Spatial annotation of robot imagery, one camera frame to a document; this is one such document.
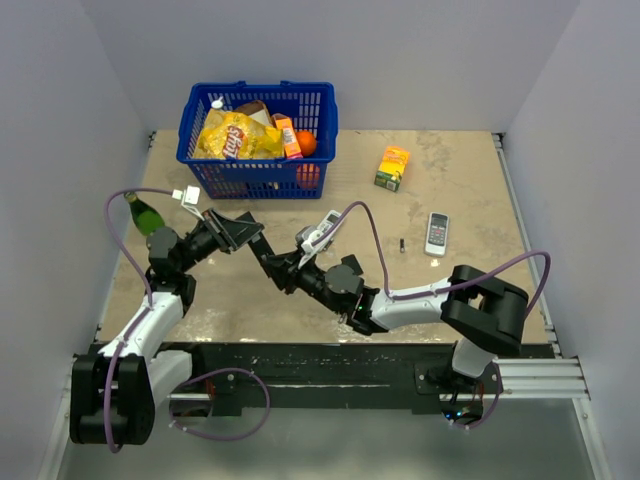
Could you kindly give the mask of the black remote battery cover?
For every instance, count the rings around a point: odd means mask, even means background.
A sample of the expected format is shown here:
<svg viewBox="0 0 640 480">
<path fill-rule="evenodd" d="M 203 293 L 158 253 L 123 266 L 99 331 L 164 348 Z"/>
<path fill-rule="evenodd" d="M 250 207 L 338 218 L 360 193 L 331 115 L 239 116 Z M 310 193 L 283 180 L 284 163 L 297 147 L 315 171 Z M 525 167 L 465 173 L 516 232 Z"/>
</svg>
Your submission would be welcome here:
<svg viewBox="0 0 640 480">
<path fill-rule="evenodd" d="M 350 254 L 342 257 L 341 263 L 343 265 L 348 266 L 354 272 L 355 275 L 360 276 L 363 274 L 362 267 L 354 254 Z"/>
</svg>

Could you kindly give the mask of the white remote control green screen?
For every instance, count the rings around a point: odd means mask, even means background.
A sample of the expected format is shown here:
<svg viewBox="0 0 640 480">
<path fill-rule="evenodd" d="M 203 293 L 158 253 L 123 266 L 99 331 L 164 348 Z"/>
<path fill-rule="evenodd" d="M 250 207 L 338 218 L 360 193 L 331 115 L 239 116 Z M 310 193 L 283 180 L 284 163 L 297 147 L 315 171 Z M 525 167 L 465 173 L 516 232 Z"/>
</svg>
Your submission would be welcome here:
<svg viewBox="0 0 640 480">
<path fill-rule="evenodd" d="M 329 210 L 324 218 L 317 225 L 317 231 L 322 241 L 319 243 L 318 248 L 321 251 L 327 250 L 333 243 L 333 236 L 339 229 L 339 220 L 342 213 L 336 210 Z"/>
</svg>

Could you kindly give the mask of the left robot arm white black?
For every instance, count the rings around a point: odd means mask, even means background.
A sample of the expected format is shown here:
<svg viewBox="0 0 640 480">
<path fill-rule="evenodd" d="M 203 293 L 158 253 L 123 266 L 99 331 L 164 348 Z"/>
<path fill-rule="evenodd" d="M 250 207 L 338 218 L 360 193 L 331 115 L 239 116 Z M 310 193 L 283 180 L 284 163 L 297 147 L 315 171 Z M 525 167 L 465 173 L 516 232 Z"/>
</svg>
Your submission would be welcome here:
<svg viewBox="0 0 640 480">
<path fill-rule="evenodd" d="M 146 240 L 146 294 L 120 334 L 100 350 L 79 356 L 72 368 L 69 436 L 76 444 L 142 445 L 156 406 L 176 387 L 200 390 L 207 368 L 186 351 L 161 344 L 191 307 L 196 280 L 189 271 L 216 251 L 231 254 L 259 238 L 263 224 L 249 213 L 229 219 L 214 209 L 180 237 L 160 227 Z"/>
</svg>

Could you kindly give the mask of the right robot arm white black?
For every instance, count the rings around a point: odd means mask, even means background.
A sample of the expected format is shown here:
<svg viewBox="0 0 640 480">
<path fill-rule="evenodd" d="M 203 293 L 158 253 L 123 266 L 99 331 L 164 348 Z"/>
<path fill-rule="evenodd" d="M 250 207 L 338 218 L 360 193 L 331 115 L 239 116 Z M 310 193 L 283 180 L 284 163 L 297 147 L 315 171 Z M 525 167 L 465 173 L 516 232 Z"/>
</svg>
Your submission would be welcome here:
<svg viewBox="0 0 640 480">
<path fill-rule="evenodd" d="M 259 263 L 279 290 L 302 290 L 362 335 L 438 322 L 457 331 L 462 339 L 445 369 L 456 392 L 476 386 L 494 357 L 521 352 L 528 294 L 469 265 L 458 265 L 449 277 L 427 286 L 385 292 L 365 285 L 353 255 L 328 270 L 313 260 L 300 265 L 301 259 L 298 252 L 263 254 Z"/>
</svg>

